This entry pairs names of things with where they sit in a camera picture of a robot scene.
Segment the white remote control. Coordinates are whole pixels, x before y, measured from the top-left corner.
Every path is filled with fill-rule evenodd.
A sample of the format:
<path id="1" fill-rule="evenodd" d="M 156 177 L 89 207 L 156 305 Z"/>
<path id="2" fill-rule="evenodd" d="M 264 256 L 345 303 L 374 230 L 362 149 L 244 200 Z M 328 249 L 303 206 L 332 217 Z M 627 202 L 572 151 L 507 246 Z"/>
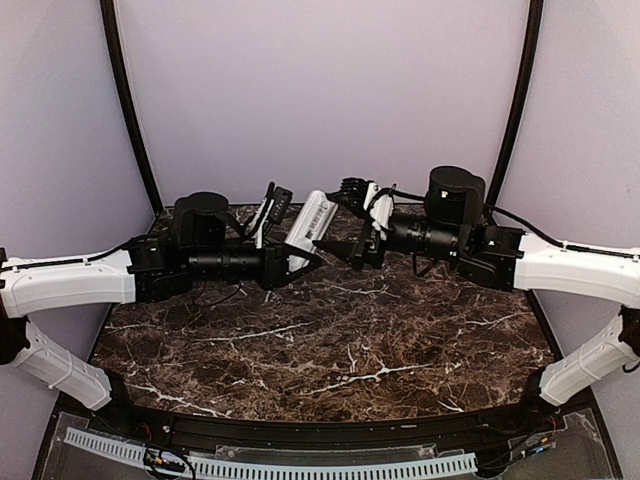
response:
<path id="1" fill-rule="evenodd" d="M 338 205 L 330 201 L 323 191 L 313 190 L 290 229 L 285 243 L 313 254 L 315 260 L 322 262 L 322 258 L 316 253 L 317 247 L 314 242 L 323 239 L 337 209 Z"/>

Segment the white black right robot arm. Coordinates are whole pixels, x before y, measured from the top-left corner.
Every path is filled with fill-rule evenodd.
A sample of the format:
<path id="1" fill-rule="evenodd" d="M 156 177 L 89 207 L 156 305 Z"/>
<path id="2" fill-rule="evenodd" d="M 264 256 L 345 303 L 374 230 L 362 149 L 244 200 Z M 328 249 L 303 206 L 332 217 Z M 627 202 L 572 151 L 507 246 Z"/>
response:
<path id="1" fill-rule="evenodd" d="M 591 340 L 531 374 L 510 424 L 534 432 L 553 410 L 606 375 L 639 360 L 639 251 L 572 244 L 527 221 L 519 227 L 483 223 L 485 182 L 456 166 L 431 170 L 422 215 L 397 213 L 394 187 L 346 178 L 331 201 L 363 220 L 355 243 L 317 240 L 315 246 L 360 271 L 381 267 L 388 251 L 448 263 L 485 288 L 550 290 L 614 301 L 619 313 Z"/>

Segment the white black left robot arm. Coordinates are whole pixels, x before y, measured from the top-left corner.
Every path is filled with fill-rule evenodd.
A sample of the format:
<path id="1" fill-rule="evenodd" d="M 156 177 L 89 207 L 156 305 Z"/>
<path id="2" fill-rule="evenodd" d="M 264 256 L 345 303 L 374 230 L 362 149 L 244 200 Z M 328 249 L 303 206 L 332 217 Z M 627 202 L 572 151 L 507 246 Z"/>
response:
<path id="1" fill-rule="evenodd" d="M 282 222 L 290 191 L 269 186 L 257 213 L 241 224 L 228 200 L 198 192 L 178 199 L 169 229 L 140 235 L 102 253 L 46 260 L 1 258 L 1 362 L 20 368 L 101 411 L 120 436 L 141 427 L 122 381 L 80 360 L 29 320 L 31 313 L 87 304 L 155 303 L 188 292 L 198 280 L 254 281 L 264 290 L 286 286 L 318 268 L 314 243 L 335 205 L 312 192 L 285 241 L 268 239 Z"/>

